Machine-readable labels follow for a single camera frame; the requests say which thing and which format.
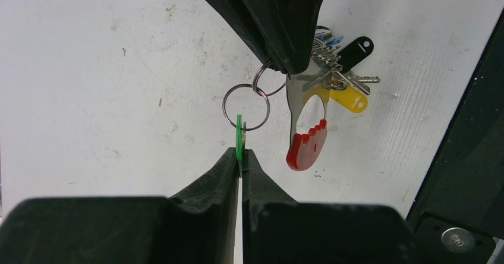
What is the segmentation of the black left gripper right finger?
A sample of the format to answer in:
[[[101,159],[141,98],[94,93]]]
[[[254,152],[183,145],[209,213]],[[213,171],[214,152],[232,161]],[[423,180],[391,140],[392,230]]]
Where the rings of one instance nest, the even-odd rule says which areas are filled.
[[[382,205],[301,203],[242,160],[245,263],[425,263],[411,229]]]

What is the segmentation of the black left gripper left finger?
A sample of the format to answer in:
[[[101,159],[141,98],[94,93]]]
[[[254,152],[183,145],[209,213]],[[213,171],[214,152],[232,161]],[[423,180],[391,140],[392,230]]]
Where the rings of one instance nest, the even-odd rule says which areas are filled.
[[[238,162],[230,147],[171,197],[46,197],[1,225],[2,263],[232,263]]]

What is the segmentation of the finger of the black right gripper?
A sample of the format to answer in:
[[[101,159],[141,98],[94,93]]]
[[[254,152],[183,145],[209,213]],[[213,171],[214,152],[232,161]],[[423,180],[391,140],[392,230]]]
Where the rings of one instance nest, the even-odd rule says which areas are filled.
[[[282,72],[308,67],[323,0],[242,0],[264,38],[266,51]]]
[[[271,59],[266,41],[243,0],[205,0],[262,63]]]

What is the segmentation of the green key tag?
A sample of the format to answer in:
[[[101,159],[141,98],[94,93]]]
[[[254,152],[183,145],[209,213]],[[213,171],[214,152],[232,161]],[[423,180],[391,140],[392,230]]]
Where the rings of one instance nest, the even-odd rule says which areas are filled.
[[[244,137],[245,137],[244,122],[242,120],[242,115],[238,114],[236,122],[236,132],[235,132],[235,154],[239,164],[242,162],[243,159],[243,151],[245,143]]]

